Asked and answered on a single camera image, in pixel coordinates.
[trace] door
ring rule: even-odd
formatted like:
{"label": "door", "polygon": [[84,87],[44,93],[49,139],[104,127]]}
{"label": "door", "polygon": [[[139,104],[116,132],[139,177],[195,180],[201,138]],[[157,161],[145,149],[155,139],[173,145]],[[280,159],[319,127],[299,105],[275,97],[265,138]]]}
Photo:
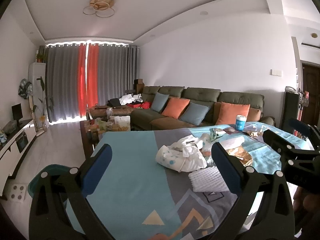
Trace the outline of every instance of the door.
{"label": "door", "polygon": [[309,92],[309,105],[302,111],[301,121],[318,125],[320,114],[320,68],[302,64],[303,91]]}

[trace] vase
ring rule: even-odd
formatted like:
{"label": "vase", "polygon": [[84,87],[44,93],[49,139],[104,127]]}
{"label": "vase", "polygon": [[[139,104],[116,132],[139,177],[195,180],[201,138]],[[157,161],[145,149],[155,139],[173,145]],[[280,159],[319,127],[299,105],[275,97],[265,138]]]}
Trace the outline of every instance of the vase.
{"label": "vase", "polygon": [[46,125],[46,123],[45,123],[46,116],[45,116],[45,115],[42,115],[39,119],[40,119],[40,121],[41,121],[41,123],[42,123],[42,129],[43,129],[43,131],[46,132],[46,131],[48,130],[47,125]]}

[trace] patterned blanket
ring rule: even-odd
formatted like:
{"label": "patterned blanket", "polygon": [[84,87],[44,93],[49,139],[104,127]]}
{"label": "patterned blanket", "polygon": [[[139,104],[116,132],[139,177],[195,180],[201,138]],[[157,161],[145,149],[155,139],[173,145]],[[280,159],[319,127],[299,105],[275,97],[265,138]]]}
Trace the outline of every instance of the patterned blanket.
{"label": "patterned blanket", "polygon": [[[193,192],[188,173],[178,173],[155,161],[162,145],[171,145],[190,134],[196,137],[210,134],[213,127],[229,126],[105,133],[93,155],[107,143],[112,147],[113,157],[87,200],[115,239],[148,240],[163,234],[164,239],[192,240],[217,229],[236,201],[236,195],[229,191]],[[248,122],[246,129],[270,129],[298,148],[310,149],[305,141],[275,127]],[[239,135],[244,134],[227,134],[217,141]],[[280,156],[261,139],[245,136],[242,145],[252,155],[252,166],[257,171],[274,173],[281,169]],[[83,232],[69,203],[66,210],[73,227]]]}

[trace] screw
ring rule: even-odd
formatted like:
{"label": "screw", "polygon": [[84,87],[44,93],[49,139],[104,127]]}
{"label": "screw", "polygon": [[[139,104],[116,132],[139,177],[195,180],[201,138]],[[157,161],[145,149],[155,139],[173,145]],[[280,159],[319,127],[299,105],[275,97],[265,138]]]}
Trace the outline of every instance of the screw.
{"label": "screw", "polygon": [[41,173],[41,178],[45,178],[46,176],[48,176],[48,173],[46,171]]}
{"label": "screw", "polygon": [[251,166],[246,167],[245,170],[246,170],[247,172],[249,172],[249,173],[253,173],[253,172],[254,172],[254,168],[251,167]]}
{"label": "screw", "polygon": [[70,169],[69,172],[70,172],[70,174],[76,174],[78,172],[78,168],[73,167],[73,168]]}
{"label": "screw", "polygon": [[282,177],[282,176],[283,176],[282,171],[277,171],[276,174],[277,174],[277,176],[279,176],[279,177]]}

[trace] blue container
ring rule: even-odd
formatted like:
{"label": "blue container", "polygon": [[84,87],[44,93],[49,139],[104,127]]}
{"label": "blue container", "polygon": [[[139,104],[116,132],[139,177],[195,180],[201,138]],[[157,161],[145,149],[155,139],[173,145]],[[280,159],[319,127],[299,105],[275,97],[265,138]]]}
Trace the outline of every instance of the blue container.
{"label": "blue container", "polygon": [[242,131],[247,118],[243,115],[237,115],[236,117],[236,130]]}

